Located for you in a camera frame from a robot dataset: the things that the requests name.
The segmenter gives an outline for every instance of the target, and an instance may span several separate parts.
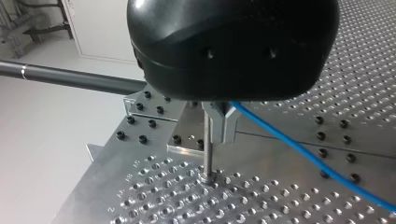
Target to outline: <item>blue cable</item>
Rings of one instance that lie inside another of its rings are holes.
[[[296,149],[297,151],[299,151],[301,154],[303,154],[303,156],[305,156],[312,163],[314,163],[319,169],[321,169],[323,172],[328,174],[330,177],[332,177],[336,181],[343,184],[345,187],[355,191],[362,197],[389,210],[390,212],[396,212],[395,205],[385,202],[384,200],[376,197],[374,194],[370,193],[369,191],[362,189],[362,188],[358,187],[357,185],[353,184],[352,182],[350,182],[349,180],[343,178],[341,175],[339,175],[337,172],[335,172],[332,168],[330,168],[324,162],[322,162],[320,159],[318,159],[313,153],[308,151],[308,149],[304,148],[303,146],[301,146],[300,144],[298,144],[297,142],[295,142],[294,140],[292,140],[291,138],[289,138],[288,136],[283,134],[281,131],[279,131],[276,128],[274,128],[273,126],[271,126],[271,124],[269,124],[269,123],[265,122],[264,120],[260,119],[259,117],[257,117],[255,114],[253,114],[252,112],[250,112],[249,110],[244,108],[240,103],[231,102],[231,104],[236,109],[241,111],[241,113],[244,114],[246,117],[248,117],[249,119],[252,119],[254,122],[259,124],[262,128],[264,128],[266,131],[273,134],[276,138],[282,140],[289,146],[291,146],[294,149]]]

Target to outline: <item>hole pattern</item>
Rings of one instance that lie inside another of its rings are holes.
[[[358,195],[283,183],[277,179],[218,172],[212,186],[201,185],[199,165],[145,159],[128,198],[120,201],[122,220],[132,223],[390,223]],[[159,165],[158,169],[149,169]]]
[[[391,0],[340,1],[337,38],[319,81],[308,92],[270,110],[354,125],[396,128],[396,7]]]

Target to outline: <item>black screw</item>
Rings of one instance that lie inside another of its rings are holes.
[[[343,119],[340,121],[341,128],[345,129],[345,128],[347,128],[348,125],[349,125],[349,122],[347,120]]]
[[[317,133],[317,139],[320,141],[323,141],[326,138],[326,133],[323,132],[318,132]]]
[[[322,123],[324,122],[324,118],[323,118],[323,117],[316,117],[316,118],[315,118],[315,122],[316,122],[317,124],[322,124]]]
[[[142,103],[137,103],[137,104],[136,104],[136,109],[137,109],[137,110],[143,110],[143,108],[144,108],[144,107],[143,107],[143,104],[142,104]]]
[[[139,136],[139,143],[146,144],[148,142],[148,138],[145,135]]]
[[[324,148],[321,148],[319,151],[318,151],[318,155],[321,157],[321,158],[326,158],[327,157],[327,155],[328,155],[328,152],[327,152],[327,150],[326,149],[324,149]]]
[[[116,133],[118,139],[122,140],[125,138],[125,133],[123,131],[119,131]]]
[[[343,137],[343,142],[344,142],[345,144],[350,144],[350,143],[352,142],[352,138],[349,137],[348,135],[345,135],[345,136]]]
[[[172,137],[172,139],[173,139],[173,141],[174,141],[174,143],[175,144],[180,144],[181,143],[181,137],[180,137],[180,135],[178,135],[178,134],[175,134],[173,137]]]
[[[144,94],[145,94],[145,97],[148,99],[148,98],[151,98],[151,92],[149,92],[149,91],[145,91],[145,92],[143,92]]]
[[[325,179],[328,179],[328,178],[329,178],[329,175],[326,174],[326,172],[324,172],[324,171],[320,171],[320,176],[323,177],[323,178],[325,178]]]
[[[162,106],[157,106],[157,113],[163,114],[163,107]]]
[[[204,140],[203,139],[198,139],[197,140],[197,146],[199,149],[204,149]]]
[[[154,119],[151,119],[151,120],[148,121],[148,126],[150,128],[155,128],[157,126],[157,122],[155,122]]]
[[[359,182],[361,182],[361,177],[357,174],[352,174],[349,176],[349,180],[354,184],[359,184]]]
[[[196,102],[196,101],[191,101],[190,102],[190,106],[191,107],[196,107],[198,105],[198,102]]]
[[[127,121],[129,124],[134,124],[134,117],[128,116],[128,117],[126,118],[126,121]]]
[[[356,156],[349,153],[346,155],[346,160],[347,162],[354,163],[356,161]]]

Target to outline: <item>perforated metal table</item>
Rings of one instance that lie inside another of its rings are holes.
[[[338,37],[317,85],[288,101],[244,105],[396,203],[396,1],[342,0],[340,7]],[[121,122],[53,223],[396,223],[396,214],[327,178],[246,118],[237,122],[234,144],[215,146],[215,185],[202,185],[202,109],[147,91],[151,98],[135,102],[142,111],[128,106],[135,122]],[[119,140],[118,131],[126,137]]]

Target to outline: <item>black plastic housing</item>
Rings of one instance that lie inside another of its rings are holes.
[[[149,84],[199,101],[284,100],[317,81],[336,37],[337,0],[129,0]]]

